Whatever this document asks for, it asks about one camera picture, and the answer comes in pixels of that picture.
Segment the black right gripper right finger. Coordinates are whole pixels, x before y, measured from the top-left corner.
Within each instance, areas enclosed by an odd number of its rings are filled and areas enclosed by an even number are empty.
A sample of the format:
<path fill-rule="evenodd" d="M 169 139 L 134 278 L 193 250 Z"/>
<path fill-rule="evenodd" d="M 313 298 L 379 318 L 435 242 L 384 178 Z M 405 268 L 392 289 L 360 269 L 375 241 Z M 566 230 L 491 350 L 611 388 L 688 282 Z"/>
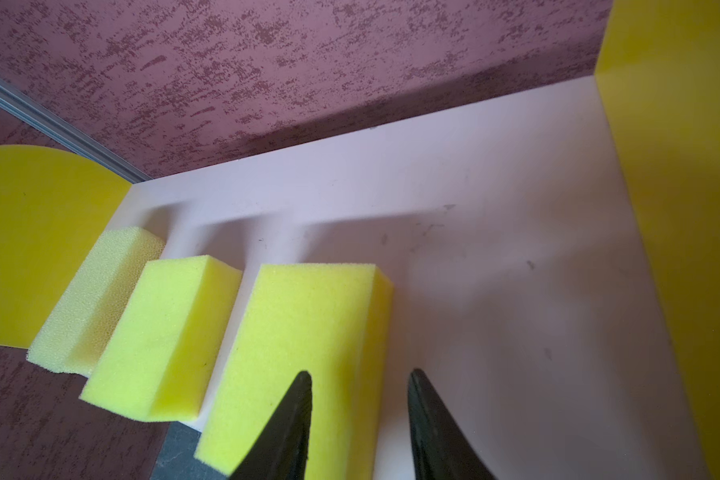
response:
<path fill-rule="evenodd" d="M 416 479 L 496 480 L 422 369 L 409 376 L 407 403 Z"/>

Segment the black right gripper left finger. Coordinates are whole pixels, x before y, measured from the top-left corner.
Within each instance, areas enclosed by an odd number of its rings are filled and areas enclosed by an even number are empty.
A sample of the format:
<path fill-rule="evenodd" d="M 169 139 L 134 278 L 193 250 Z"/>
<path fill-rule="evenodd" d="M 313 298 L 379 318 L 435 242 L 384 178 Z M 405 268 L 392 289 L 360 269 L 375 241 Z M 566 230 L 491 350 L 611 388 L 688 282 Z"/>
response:
<path fill-rule="evenodd" d="M 303 480 L 312 410 L 312 377 L 300 371 L 229 479 Z"/>

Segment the bright yellow square sponge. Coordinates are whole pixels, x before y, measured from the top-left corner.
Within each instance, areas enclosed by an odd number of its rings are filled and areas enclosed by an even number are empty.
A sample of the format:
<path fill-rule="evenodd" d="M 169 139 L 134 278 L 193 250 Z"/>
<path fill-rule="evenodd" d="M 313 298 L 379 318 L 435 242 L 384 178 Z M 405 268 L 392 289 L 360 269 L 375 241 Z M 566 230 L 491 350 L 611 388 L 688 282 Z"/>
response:
<path fill-rule="evenodd" d="M 372 478 L 393 289 L 373 264 L 263 265 L 195 458 L 231 474 L 306 371 L 306 478 Z"/>

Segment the bright yellow diamond sponge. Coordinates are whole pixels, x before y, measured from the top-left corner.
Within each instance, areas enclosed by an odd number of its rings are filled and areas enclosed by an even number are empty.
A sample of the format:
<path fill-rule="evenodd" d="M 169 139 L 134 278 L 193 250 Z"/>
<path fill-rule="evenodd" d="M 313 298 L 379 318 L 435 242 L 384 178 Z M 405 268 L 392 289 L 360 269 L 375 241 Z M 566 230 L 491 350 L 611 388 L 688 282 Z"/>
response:
<path fill-rule="evenodd" d="M 148 262 L 81 400 L 140 422 L 195 420 L 242 276 L 209 255 Z"/>

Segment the pale yellow sponge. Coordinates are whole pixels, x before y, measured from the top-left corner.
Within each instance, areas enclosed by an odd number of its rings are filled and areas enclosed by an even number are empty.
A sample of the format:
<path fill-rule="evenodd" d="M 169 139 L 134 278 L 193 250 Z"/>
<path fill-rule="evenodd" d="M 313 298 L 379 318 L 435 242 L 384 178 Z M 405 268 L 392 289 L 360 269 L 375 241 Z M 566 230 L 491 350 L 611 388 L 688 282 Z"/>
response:
<path fill-rule="evenodd" d="M 31 343 L 26 360 L 53 373 L 90 376 L 144 266 L 165 241 L 141 227 L 97 239 Z"/>

